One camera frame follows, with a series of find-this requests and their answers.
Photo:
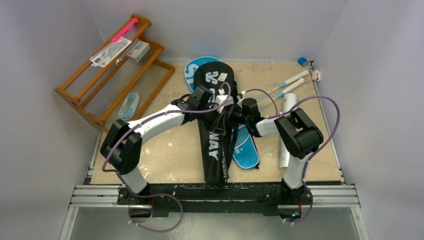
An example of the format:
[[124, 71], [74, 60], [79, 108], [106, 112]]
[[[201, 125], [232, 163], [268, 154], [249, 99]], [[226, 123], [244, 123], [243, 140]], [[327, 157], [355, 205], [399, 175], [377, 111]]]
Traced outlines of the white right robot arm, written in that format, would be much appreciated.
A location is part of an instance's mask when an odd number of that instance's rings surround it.
[[282, 179], [286, 185], [280, 196], [288, 204], [300, 198], [299, 188], [304, 185], [307, 156], [318, 151], [324, 141], [321, 130], [301, 108], [273, 117], [262, 117], [257, 101], [246, 98], [242, 106], [233, 104], [226, 114], [228, 124], [245, 125], [248, 133], [256, 138], [279, 135], [285, 149], [294, 157], [288, 163]]

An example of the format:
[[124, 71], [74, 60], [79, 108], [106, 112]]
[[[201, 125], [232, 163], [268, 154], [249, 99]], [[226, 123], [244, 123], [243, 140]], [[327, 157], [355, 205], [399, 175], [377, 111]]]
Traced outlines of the white shuttlecock tube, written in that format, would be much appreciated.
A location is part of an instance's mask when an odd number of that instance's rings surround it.
[[[288, 112], [297, 102], [298, 97], [294, 93], [287, 93], [283, 97], [284, 104], [283, 104], [283, 112]], [[279, 160], [279, 169], [281, 171], [286, 171], [289, 165], [289, 160], [291, 159], [291, 154], [289, 152], [289, 149], [287, 148], [286, 144], [291, 142], [291, 137], [289, 135], [290, 130], [289, 124], [286, 123], [283, 125], [286, 129], [286, 133], [283, 135], [281, 140], [281, 146], [280, 146], [280, 160]]]

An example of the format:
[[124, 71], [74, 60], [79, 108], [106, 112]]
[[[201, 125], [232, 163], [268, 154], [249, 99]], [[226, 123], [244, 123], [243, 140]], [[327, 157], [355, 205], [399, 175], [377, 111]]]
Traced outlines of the black Crossway racket cover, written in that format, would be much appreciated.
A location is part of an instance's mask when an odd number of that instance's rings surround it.
[[[210, 109], [216, 106], [216, 95], [223, 82], [230, 85], [231, 96], [235, 98], [238, 94], [238, 85], [234, 71], [228, 64], [220, 60], [206, 61], [194, 72], [193, 88], [203, 86], [212, 93], [207, 104]], [[206, 122], [199, 120], [197, 123], [204, 180], [211, 185], [222, 185], [229, 178], [228, 170], [234, 151], [232, 133], [235, 128], [228, 124], [225, 127], [226, 135], [219, 135], [210, 132]]]

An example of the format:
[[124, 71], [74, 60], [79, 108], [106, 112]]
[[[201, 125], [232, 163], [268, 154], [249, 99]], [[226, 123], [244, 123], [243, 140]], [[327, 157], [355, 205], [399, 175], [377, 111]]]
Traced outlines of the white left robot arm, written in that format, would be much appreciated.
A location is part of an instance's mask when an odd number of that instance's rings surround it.
[[211, 90], [198, 86], [191, 94], [174, 99], [151, 115], [129, 122], [118, 119], [112, 123], [100, 147], [100, 154], [105, 158], [103, 164], [112, 165], [110, 172], [126, 185], [130, 199], [136, 204], [142, 205], [149, 199], [149, 183], [138, 168], [143, 144], [194, 120], [213, 124], [224, 107], [233, 104], [234, 99], [228, 83], [221, 85], [215, 102], [210, 101], [212, 96]]

